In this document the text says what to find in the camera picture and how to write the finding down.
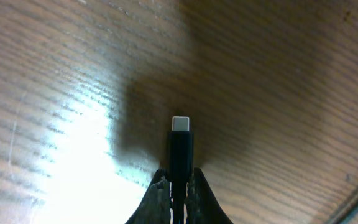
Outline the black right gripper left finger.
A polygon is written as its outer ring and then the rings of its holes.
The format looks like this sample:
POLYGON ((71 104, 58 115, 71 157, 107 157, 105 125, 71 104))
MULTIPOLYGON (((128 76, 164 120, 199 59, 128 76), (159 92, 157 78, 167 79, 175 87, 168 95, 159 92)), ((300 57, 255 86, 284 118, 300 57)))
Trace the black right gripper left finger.
POLYGON ((158 169, 139 206, 126 224, 170 224, 170 183, 158 169))

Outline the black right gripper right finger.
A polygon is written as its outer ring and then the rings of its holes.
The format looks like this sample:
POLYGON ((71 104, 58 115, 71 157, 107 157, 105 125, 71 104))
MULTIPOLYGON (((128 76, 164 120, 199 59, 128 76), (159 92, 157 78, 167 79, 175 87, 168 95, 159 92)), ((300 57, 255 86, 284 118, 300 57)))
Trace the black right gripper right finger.
POLYGON ((185 205, 187 224, 232 224, 198 167, 194 168, 190 177, 185 205))

